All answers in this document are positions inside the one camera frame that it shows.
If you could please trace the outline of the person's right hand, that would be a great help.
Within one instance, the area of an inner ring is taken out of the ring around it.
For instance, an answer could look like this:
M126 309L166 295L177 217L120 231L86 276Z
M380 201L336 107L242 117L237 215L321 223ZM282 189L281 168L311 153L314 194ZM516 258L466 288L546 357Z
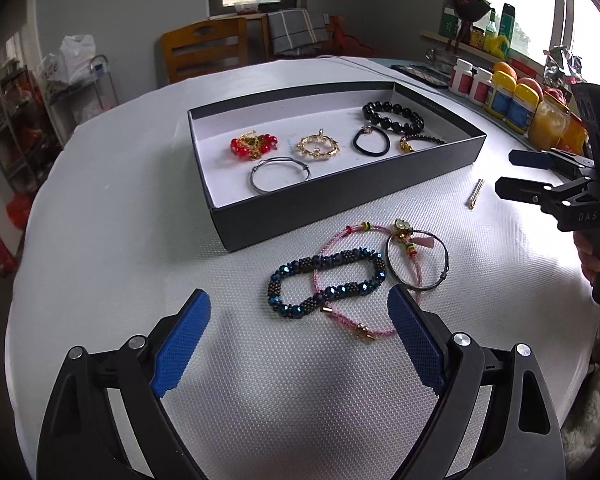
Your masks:
M593 245L583 233L574 232L573 243L578 251L582 274L593 285L600 273L600 258L594 255Z

